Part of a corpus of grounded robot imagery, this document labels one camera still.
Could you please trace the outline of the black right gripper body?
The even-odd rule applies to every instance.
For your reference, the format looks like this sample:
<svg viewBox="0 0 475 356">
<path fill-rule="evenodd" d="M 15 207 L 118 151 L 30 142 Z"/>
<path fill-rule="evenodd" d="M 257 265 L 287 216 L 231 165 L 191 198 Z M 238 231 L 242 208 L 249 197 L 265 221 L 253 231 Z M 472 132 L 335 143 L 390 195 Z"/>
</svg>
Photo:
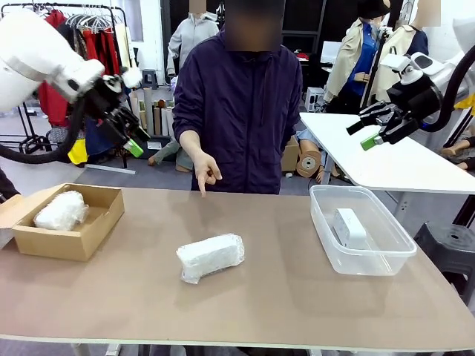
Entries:
<svg viewBox="0 0 475 356">
<path fill-rule="evenodd" d="M 415 82 L 397 82 L 387 90 L 390 102 L 402 119 L 420 122 L 440 110 L 442 95 L 429 76 L 423 75 Z"/>
</svg>

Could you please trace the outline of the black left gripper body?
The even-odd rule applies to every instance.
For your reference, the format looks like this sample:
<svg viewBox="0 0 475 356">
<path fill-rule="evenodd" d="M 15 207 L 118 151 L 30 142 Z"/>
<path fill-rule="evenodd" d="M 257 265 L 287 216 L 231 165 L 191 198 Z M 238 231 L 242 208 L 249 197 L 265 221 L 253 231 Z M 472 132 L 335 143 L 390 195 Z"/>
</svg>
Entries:
<svg viewBox="0 0 475 356">
<path fill-rule="evenodd" d="M 104 75 L 85 94 L 85 114 L 92 119 L 104 119 L 124 101 L 122 77 Z"/>
</svg>

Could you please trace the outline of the person's right hand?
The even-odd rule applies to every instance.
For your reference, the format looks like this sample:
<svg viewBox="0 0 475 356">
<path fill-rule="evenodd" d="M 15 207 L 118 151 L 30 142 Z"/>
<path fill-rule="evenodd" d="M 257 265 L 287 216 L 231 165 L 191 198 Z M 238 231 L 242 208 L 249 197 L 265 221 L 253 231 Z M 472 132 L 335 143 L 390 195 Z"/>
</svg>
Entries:
<svg viewBox="0 0 475 356">
<path fill-rule="evenodd" d="M 195 176 L 201 196 L 206 195 L 206 186 L 214 185 L 222 180 L 222 174 L 215 159 L 200 148 L 191 155 L 194 163 Z"/>
</svg>

